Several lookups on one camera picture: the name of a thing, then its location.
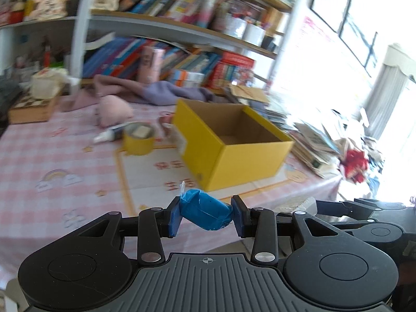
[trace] orange border line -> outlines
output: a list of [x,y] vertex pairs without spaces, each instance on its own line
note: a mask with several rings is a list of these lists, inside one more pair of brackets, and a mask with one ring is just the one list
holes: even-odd
[[[165,145],[165,146],[155,146],[154,149],[171,149],[171,148],[176,148],[175,145]],[[132,196],[130,195],[130,189],[128,188],[128,184],[127,184],[127,178],[126,178],[126,173],[124,172],[124,168],[123,168],[123,162],[120,158],[120,153],[122,153],[124,150],[124,148],[118,148],[116,150],[114,150],[114,158],[116,160],[116,166],[117,166],[117,175],[119,177],[120,183],[121,183],[121,193],[123,194],[123,199],[124,199],[124,204],[126,205],[126,208],[129,212],[129,214],[131,214],[132,216],[136,216],[137,212],[134,208],[133,205],[133,199]],[[258,189],[253,189],[253,190],[249,190],[243,193],[239,193],[238,195],[244,199],[247,198],[250,195],[253,195],[255,193],[257,194],[261,194],[264,190],[271,190],[271,189],[275,189],[276,187],[285,185],[292,182],[290,179],[286,179],[282,182],[277,182],[277,183],[273,183],[273,184],[269,184],[269,185],[265,185],[263,187],[259,187]],[[231,196],[228,197],[224,197],[221,198],[220,201],[222,202],[226,202],[229,203],[231,201]]]

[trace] crosshair symbol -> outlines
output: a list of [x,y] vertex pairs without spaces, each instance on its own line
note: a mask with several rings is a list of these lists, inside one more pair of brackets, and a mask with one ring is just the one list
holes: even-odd
[[207,258],[204,258],[203,260],[201,260],[202,262],[204,262],[205,264],[210,264],[210,263],[212,263],[214,260],[212,259],[212,258],[209,258],[209,257],[207,257]]

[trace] open cardboard box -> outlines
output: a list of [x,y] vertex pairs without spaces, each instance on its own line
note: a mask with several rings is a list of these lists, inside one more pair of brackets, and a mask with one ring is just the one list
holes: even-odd
[[178,150],[205,191],[274,176],[293,145],[240,104],[180,100],[173,124]]

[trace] wooden box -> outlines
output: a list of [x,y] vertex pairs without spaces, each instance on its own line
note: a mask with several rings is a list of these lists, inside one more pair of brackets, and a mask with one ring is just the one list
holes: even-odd
[[22,96],[9,110],[9,124],[49,121],[59,95],[48,100],[37,100],[29,94]]

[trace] pink cylinder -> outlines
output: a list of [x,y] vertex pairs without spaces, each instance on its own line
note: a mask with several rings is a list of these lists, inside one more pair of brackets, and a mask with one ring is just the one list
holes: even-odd
[[144,47],[141,52],[139,73],[137,81],[145,84],[151,84],[160,80],[162,70],[164,49],[153,47]]

